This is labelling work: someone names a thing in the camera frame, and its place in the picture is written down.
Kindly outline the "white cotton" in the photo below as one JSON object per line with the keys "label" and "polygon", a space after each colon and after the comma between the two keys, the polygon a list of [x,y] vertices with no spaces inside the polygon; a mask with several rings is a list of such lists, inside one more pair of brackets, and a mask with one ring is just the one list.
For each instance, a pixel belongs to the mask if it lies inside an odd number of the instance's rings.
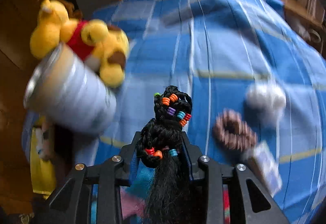
{"label": "white cotton", "polygon": [[250,85],[246,102],[258,112],[261,122],[266,126],[278,124],[287,104],[284,90],[274,81],[260,81]]}

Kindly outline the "wrapped tissue pack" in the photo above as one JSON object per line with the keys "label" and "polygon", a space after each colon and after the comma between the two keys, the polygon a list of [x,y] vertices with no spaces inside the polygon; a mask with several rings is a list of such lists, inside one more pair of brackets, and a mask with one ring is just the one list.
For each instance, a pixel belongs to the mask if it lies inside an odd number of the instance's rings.
{"label": "wrapped tissue pack", "polygon": [[266,141],[258,143],[243,154],[243,161],[249,166],[262,185],[274,197],[282,189],[279,165],[275,161]]}

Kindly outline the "yellow bear plush toy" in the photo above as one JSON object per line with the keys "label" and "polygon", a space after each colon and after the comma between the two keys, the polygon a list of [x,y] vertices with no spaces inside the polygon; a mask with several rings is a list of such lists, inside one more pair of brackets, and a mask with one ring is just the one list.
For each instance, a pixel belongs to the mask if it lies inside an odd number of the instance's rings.
{"label": "yellow bear plush toy", "polygon": [[72,3],[41,0],[37,26],[30,37],[31,54],[44,58],[59,43],[72,51],[110,88],[122,85],[129,54],[126,33],[103,20],[84,20]]}

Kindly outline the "wooden wardrobe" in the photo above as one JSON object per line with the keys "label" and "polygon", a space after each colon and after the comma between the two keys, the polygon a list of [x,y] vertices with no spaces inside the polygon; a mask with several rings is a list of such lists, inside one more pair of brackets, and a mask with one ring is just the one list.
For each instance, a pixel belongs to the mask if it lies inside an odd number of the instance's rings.
{"label": "wooden wardrobe", "polygon": [[30,213],[33,191],[21,136],[23,95],[37,61],[29,50],[38,0],[1,0],[1,208]]}

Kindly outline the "wooden side table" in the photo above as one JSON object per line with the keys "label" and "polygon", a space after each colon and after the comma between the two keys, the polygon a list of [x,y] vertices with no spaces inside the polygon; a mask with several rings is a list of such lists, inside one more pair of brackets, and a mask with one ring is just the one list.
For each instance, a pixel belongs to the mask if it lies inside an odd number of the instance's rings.
{"label": "wooden side table", "polygon": [[284,3],[285,14],[297,17],[301,22],[317,29],[323,29],[322,23],[310,15],[307,10],[294,0],[281,0]]}

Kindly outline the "silver metal can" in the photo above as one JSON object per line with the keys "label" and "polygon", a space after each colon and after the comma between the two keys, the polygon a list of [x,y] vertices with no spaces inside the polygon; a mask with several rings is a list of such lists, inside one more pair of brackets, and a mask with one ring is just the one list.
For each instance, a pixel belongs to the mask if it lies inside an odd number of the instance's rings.
{"label": "silver metal can", "polygon": [[114,93],[63,43],[33,71],[23,104],[57,124],[91,135],[109,127],[117,108]]}

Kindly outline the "blue plush toy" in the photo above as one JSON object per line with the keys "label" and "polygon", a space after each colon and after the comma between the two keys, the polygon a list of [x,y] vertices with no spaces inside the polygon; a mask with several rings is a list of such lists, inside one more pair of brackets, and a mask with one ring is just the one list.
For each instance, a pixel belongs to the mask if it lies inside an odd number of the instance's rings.
{"label": "blue plush toy", "polygon": [[153,175],[153,169],[141,165],[131,186],[120,188],[124,223],[142,223],[145,200],[148,196]]}

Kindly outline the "brown hair scrunchie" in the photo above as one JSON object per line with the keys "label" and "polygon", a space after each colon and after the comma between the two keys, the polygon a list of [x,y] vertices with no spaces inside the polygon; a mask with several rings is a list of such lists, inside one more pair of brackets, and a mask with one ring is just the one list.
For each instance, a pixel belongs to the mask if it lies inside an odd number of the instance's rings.
{"label": "brown hair scrunchie", "polygon": [[213,134],[227,149],[232,151],[246,151],[257,144],[257,135],[245,122],[241,114],[232,109],[224,109],[217,115]]}

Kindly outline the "red fuzzy sock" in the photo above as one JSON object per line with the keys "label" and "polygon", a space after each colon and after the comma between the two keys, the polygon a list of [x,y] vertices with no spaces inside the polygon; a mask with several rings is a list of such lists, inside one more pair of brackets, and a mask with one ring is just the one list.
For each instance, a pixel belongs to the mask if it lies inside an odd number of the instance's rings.
{"label": "red fuzzy sock", "polygon": [[227,184],[223,184],[224,223],[230,224],[230,203]]}

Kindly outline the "blue plaid bed sheet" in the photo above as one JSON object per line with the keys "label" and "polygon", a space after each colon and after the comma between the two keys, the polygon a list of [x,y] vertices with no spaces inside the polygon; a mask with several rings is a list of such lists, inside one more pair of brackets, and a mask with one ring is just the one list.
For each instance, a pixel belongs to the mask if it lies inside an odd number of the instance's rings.
{"label": "blue plaid bed sheet", "polygon": [[[92,20],[117,26],[129,39],[122,85],[105,84],[116,97],[116,112],[99,135],[75,132],[43,115],[54,128],[54,149],[67,151],[71,141],[78,142],[73,170],[80,163],[102,164],[135,143],[139,164],[132,184],[145,166],[137,142],[155,116],[154,95],[173,85],[192,99],[191,119],[182,129],[192,145],[220,164],[249,168],[245,151],[225,148],[213,134],[224,109],[239,112],[279,165],[282,189],[272,198],[288,223],[321,223],[325,59],[290,28],[282,11],[279,0],[122,0],[96,11]],[[274,81],[286,94],[276,126],[266,126],[247,105],[249,86],[260,81]]]}

